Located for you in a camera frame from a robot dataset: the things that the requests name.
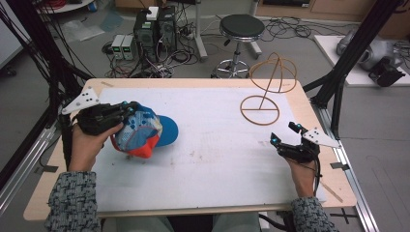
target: stool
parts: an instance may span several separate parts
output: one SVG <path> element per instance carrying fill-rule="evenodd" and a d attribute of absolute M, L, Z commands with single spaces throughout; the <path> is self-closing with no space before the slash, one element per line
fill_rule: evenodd
<path fill-rule="evenodd" d="M 233 14 L 220 21 L 220 32 L 228 38 L 224 45 L 231 40 L 238 42 L 233 59 L 220 62 L 213 70 L 211 77 L 231 78 L 241 77 L 240 73 L 249 73 L 249 66 L 239 60 L 241 44 L 259 40 L 265 30 L 263 22 L 249 14 Z"/>

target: gray patterned sleeve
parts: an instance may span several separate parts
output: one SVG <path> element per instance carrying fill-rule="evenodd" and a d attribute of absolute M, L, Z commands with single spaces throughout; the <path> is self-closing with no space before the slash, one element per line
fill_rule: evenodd
<path fill-rule="evenodd" d="M 316 197 L 302 197 L 291 203 L 297 231 L 338 231 Z"/>
<path fill-rule="evenodd" d="M 95 172 L 64 172 L 48 199 L 48 231 L 100 231 Z"/>

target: floor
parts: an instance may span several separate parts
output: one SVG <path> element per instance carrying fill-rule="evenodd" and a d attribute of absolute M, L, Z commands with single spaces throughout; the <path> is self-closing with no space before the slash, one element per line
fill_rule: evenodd
<path fill-rule="evenodd" d="M 110 71 L 110 62 L 102 53 L 102 47 L 112 41 L 115 35 L 132 32 L 132 14 L 116 12 L 107 4 L 93 14 L 83 9 L 59 15 L 61 23 L 76 19 L 84 20 L 85 26 L 99 25 L 104 28 L 105 33 L 91 40 L 73 41 L 69 45 L 94 76 L 105 77 Z M 209 58 L 205 62 L 198 61 L 175 68 L 172 77 L 210 78 L 218 62 L 232 57 L 235 44 L 223 46 L 225 38 L 220 36 L 218 20 L 218 17 L 211 15 L 201 20 L 202 28 L 206 29 L 202 33 L 202 39 Z M 271 21 L 268 19 L 264 23 L 268 25 Z M 340 33 L 347 33 L 349 29 L 357 27 L 345 25 L 346 23 L 342 24 L 343 26 L 335 22 L 320 23 Z M 317 31 L 311 31 L 313 34 L 334 33 L 323 27 L 314 29 Z M 248 47 L 244 46 L 241 59 L 254 65 L 265 61 L 272 52 L 276 52 L 295 63 L 302 85 L 311 83 L 331 70 L 332 66 L 312 40 L 278 38 L 290 37 L 289 35 L 292 35 L 290 31 L 282 36 L 277 35 L 277 38 L 272 40 L 272 35 L 265 32 L 263 40 L 258 42 L 263 54 L 255 60 Z M 62 47 L 61 40 L 56 42 Z M 190 46 L 196 49 L 194 41 L 190 41 Z M 0 128 L 3 131 L 0 133 L 0 168 L 6 165 L 48 104 L 48 86 L 27 54 L 22 52 L 17 55 L 11 64 L 17 72 L 16 76 L 0 73 Z M 265 71 L 266 76 L 270 74 L 270 71 Z M 410 227 L 410 201 L 407 200 L 410 195 L 408 88 L 344 88 L 339 135 L 379 231 L 408 231 Z M 317 89 L 312 90 L 307 96 L 313 97 L 316 92 Z M 43 161 L 47 160 L 50 151 L 44 154 Z M 7 211 L 0 217 L 2 231 L 44 231 L 42 222 L 27 221 L 22 216 L 25 205 L 41 176 L 35 172 L 38 167 L 36 165 L 31 171 Z M 329 209 L 327 212 L 340 231 L 363 231 L 355 217 L 354 209 Z M 338 216 L 343 212 L 349 217 Z M 279 220 L 275 212 L 269 212 L 269 216 Z M 108 223 L 105 230 L 112 231 L 112 226 Z"/>

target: copper wire frame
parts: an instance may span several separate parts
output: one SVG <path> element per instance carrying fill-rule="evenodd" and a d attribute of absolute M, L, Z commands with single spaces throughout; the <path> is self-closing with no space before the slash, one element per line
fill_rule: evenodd
<path fill-rule="evenodd" d="M 271 56 L 272 56 L 273 54 L 277 55 L 278 58 L 271 59 Z M 289 62 L 290 64 L 292 64 L 292 66 L 293 66 L 293 68 L 294 68 L 294 72 L 292 72 L 289 68 L 287 68 L 286 66 L 284 66 L 282 61 L 286 61 L 286 62 Z M 271 78 L 270 78 L 270 80 L 269 80 L 268 86 L 267 86 L 266 88 L 263 88 L 263 87 L 259 86 L 259 85 L 253 80 L 252 75 L 253 75 L 253 73 L 254 73 L 258 68 L 260 68 L 260 67 L 263 66 L 263 65 L 267 65 L 267 64 L 275 65 L 275 67 L 274 67 L 274 70 L 273 70 L 273 72 L 272 72 Z M 274 75 L 275 75 L 275 72 L 277 71 L 278 66 L 280 66 L 280 85 L 279 85 L 279 88 L 278 88 L 277 91 L 272 91 L 272 90 L 269 90 L 269 89 L 270 89 L 270 87 L 271 87 L 271 83 L 272 83 L 272 80 L 274 79 Z M 283 83 L 283 69 L 289 71 L 289 72 L 293 75 L 294 80 L 295 80 L 293 86 L 292 86 L 289 90 L 282 90 L 282 89 L 281 89 L 282 83 Z M 268 92 L 269 92 L 269 93 L 274 93 L 274 94 L 280 94 L 280 93 L 287 93 L 287 92 L 293 90 L 293 89 L 295 88 L 295 86 L 296 86 L 296 83 L 297 83 L 297 78 L 296 78 L 296 76 L 297 76 L 297 70 L 296 70 L 295 64 L 294 64 L 292 61 L 290 61 L 290 60 L 280 58 L 280 56 L 279 56 L 277 53 L 275 53 L 275 52 L 273 52 L 273 53 L 271 53 L 271 55 L 269 55 L 268 60 L 266 60 L 266 61 L 264 61 L 264 62 L 261 62 L 261 63 L 258 63 L 258 64 L 256 64 L 256 65 L 252 66 L 252 67 L 250 68 L 250 70 L 249 70 L 249 78 L 250 78 L 250 80 L 253 82 L 254 85 L 256 85 L 258 88 L 260 88 L 260 89 L 262 89 L 262 90 L 265 90 L 265 94 L 264 94 L 263 96 L 257 96 L 257 95 L 249 96 L 249 97 L 245 98 L 244 100 L 242 100 L 240 108 L 241 108 L 241 113 L 242 113 L 242 115 L 244 116 L 244 118 L 247 119 L 249 122 L 251 122 L 251 123 L 253 123 L 253 124 L 255 124 L 255 125 L 259 125 L 259 126 L 268 126 L 268 125 L 272 125 L 273 123 L 275 123 L 275 122 L 278 120 L 278 118 L 279 118 L 280 110 L 279 110 L 279 108 L 278 108 L 278 105 L 277 105 L 274 101 L 272 101 L 271 99 L 267 98 L 266 95 L 267 95 Z M 261 101 L 259 107 L 257 107 L 257 108 L 244 108 L 244 102 L 245 102 L 246 100 L 254 99 L 254 98 L 260 98 L 260 99 L 262 99 L 262 101 Z M 262 104 L 263 104 L 263 102 L 264 102 L 265 100 L 268 101 L 268 102 L 270 102 L 270 103 L 272 103 L 272 104 L 275 106 L 275 108 L 262 108 Z M 277 117 L 276 117 L 273 121 L 270 121 L 270 122 L 268 122 L 268 123 L 260 123 L 260 122 L 255 122 L 255 121 L 251 120 L 251 118 L 249 118 L 249 117 L 245 114 L 245 111 L 249 111 L 249 110 L 272 110 L 272 111 L 277 111 L 277 112 L 278 112 L 278 115 L 277 115 Z"/>

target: colorful cap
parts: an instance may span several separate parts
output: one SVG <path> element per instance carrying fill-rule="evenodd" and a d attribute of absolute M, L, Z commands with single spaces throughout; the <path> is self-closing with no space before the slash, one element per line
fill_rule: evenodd
<path fill-rule="evenodd" d="M 140 103 L 123 123 L 124 127 L 111 136 L 111 142 L 115 149 L 132 156 L 148 159 L 155 147 L 169 145 L 178 137 L 178 126 L 172 119 L 158 116 Z"/>

